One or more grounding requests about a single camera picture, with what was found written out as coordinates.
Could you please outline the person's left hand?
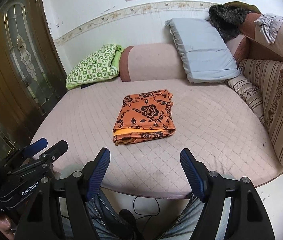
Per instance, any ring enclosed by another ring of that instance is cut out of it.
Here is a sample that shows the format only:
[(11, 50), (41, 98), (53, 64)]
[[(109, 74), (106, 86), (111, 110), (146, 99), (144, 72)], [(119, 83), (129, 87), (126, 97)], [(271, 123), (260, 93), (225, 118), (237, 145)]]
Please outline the person's left hand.
[(0, 216), (0, 232), (9, 240), (14, 240), (17, 226), (7, 216)]

